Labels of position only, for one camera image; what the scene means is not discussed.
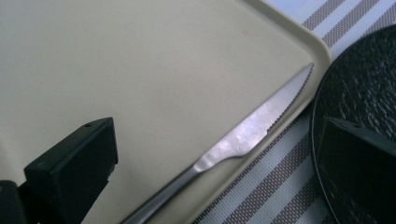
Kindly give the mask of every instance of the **placemat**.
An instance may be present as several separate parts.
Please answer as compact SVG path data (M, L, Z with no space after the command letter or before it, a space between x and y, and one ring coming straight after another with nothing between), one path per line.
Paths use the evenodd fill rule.
M334 58L396 22L396 1L268 1L322 38ZM334 223L318 189L308 144L309 108L194 223Z

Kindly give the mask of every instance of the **black plate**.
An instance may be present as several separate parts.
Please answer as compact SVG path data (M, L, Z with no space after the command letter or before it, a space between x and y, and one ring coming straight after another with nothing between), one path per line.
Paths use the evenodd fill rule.
M319 143L327 117L359 124L396 142L396 26L367 35L334 61L319 85L310 123L315 170L335 219L375 223L371 211L354 210L318 169Z

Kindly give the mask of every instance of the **metal knife handle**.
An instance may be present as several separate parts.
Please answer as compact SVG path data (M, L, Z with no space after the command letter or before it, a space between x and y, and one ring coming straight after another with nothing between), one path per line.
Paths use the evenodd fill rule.
M175 194L187 186L201 172L190 166L183 173L169 182L165 187L149 198L134 212L125 218L122 224L146 223L160 208L162 208Z

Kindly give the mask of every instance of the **tray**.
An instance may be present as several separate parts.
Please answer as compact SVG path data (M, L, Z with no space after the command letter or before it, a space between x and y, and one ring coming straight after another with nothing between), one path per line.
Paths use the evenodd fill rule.
M301 68L306 88L262 144L202 175L152 222L193 220L312 100L325 45L261 1L2 5L0 178L81 124L113 117L120 162L85 223L118 223Z

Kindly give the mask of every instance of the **table surface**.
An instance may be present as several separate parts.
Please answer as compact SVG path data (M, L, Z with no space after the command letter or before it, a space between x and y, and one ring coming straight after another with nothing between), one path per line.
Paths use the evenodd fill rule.
M328 45L333 58L396 22L395 0L268 0ZM309 108L194 223L334 223L318 190Z

